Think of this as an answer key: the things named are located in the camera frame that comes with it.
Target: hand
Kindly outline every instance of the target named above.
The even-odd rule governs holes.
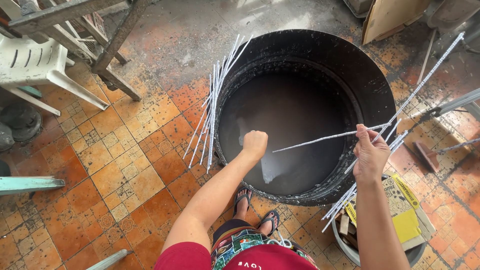
[[[265,154],[268,135],[262,131],[250,131],[243,137],[243,150],[249,158],[259,161]]]
[[[357,125],[359,141],[353,149],[353,153],[359,158],[353,167],[353,175],[357,184],[359,181],[380,181],[385,164],[390,156],[390,148],[382,137],[378,137],[373,144],[371,143],[378,132],[366,129],[363,124]]]

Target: flip-flop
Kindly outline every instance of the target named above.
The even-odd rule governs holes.
[[[245,189],[247,190],[247,192],[245,194],[241,195],[240,197],[238,197],[238,194],[240,193],[240,191],[245,190]],[[253,192],[252,192],[251,196],[248,196],[249,191],[251,191],[251,190],[246,188],[246,187],[243,187],[243,188],[239,189],[237,194],[235,195],[235,203],[233,204],[234,205],[234,207],[233,207],[233,216],[234,217],[237,214],[237,204],[238,204],[238,202],[245,197],[247,198],[247,201],[248,201],[247,211],[248,211],[248,209],[250,209],[250,200],[252,199]]]
[[[270,215],[270,213],[273,213],[273,217],[267,218],[267,216]],[[276,226],[275,226],[274,217],[276,217],[276,220],[277,220],[277,222],[276,222],[277,225]],[[269,211],[267,214],[265,214],[264,219],[262,219],[262,222],[260,223],[260,226],[262,224],[264,224],[265,222],[268,222],[268,221],[272,222],[272,230],[267,235],[268,237],[270,237],[270,236],[272,236],[273,232],[278,228],[278,224],[280,223],[280,215],[278,214],[278,212],[276,210]]]

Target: white plastic chair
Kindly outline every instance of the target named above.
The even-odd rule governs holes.
[[[0,86],[26,99],[29,95],[21,95],[22,91],[17,87],[55,84],[105,110],[108,103],[65,74],[67,52],[52,38],[37,44],[28,37],[10,39],[0,35]],[[26,100],[60,116],[58,110],[35,98]]]

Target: dirty floor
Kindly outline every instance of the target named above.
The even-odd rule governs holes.
[[[13,175],[54,175],[62,189],[0,197],[0,270],[84,270],[116,251],[133,253],[114,269],[151,269],[175,219],[208,174],[188,141],[200,116],[213,61],[228,51],[237,33],[255,36],[281,29],[326,31],[360,43],[361,21],[342,0],[165,0],[147,8],[121,52],[132,61],[115,70],[143,95],[132,101],[109,91],[79,61],[67,74],[111,104],[100,111],[69,92],[41,86],[44,101],[61,117],[42,111],[42,133],[33,142],[1,153]],[[119,16],[106,18],[114,27]],[[380,42],[360,46],[382,69],[401,104],[412,91],[430,30],[414,23]],[[435,63],[431,58],[429,70]],[[415,265],[426,269],[480,266],[480,146],[450,151],[430,172],[415,154],[421,139],[440,149],[480,135],[480,123],[465,112],[432,118],[426,111],[480,85],[478,57],[456,50],[399,117],[406,143],[385,169],[401,174],[421,199],[438,232]],[[209,231],[232,216],[232,203]],[[304,246],[321,269],[354,265],[321,229],[323,207],[296,207],[254,196],[247,221],[257,225],[270,209],[281,213],[282,235]]]

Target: red shirt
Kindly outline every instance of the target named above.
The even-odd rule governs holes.
[[[194,242],[177,243],[158,258],[154,270],[211,270],[208,250]],[[233,257],[224,270],[316,270],[306,259],[280,245],[252,246]]]

